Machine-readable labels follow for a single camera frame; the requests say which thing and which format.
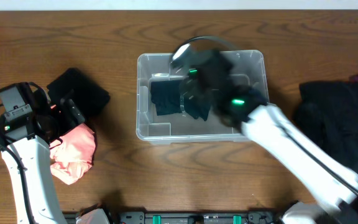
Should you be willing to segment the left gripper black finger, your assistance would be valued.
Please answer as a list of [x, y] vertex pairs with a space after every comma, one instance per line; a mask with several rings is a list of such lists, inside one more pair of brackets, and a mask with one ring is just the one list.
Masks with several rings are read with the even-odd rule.
[[51, 107], [50, 115], [53, 118], [54, 122], [56, 123], [56, 126], [59, 128], [61, 111], [57, 107]]
[[62, 98], [60, 100], [60, 107], [67, 126], [79, 126], [86, 121], [83, 113], [71, 98]]

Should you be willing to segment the black garment with tape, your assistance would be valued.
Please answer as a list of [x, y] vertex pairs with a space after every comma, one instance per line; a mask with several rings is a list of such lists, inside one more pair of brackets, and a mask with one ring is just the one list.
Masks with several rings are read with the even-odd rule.
[[77, 68], [68, 68], [47, 85], [48, 95], [54, 104], [69, 95], [86, 116], [99, 115], [109, 103], [109, 93]]

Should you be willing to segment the pink garment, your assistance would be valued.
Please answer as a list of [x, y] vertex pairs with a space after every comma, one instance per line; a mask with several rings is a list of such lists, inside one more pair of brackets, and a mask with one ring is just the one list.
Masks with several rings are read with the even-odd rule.
[[50, 143], [52, 175], [67, 185], [74, 184], [93, 166], [96, 149], [94, 131], [80, 124]]

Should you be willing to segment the large black garment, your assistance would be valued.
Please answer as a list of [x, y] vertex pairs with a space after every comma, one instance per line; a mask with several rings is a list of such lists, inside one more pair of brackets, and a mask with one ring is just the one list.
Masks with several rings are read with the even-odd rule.
[[307, 82], [293, 120], [326, 154], [358, 173], [358, 83]]

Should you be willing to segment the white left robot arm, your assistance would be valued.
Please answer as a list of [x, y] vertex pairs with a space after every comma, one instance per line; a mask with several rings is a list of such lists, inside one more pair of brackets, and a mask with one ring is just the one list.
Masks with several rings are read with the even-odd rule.
[[18, 223], [66, 223], [50, 171], [49, 144], [85, 122], [70, 95], [52, 105], [35, 83], [0, 89], [0, 151], [11, 177]]

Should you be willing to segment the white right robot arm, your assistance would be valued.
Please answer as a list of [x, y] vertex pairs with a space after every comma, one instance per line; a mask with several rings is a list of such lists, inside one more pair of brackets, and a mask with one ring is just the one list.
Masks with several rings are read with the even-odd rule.
[[238, 85], [233, 64], [220, 51], [197, 52], [186, 61], [197, 96], [212, 102], [226, 125], [236, 128], [280, 161], [327, 212], [358, 205], [358, 174], [329, 157], [260, 91]]

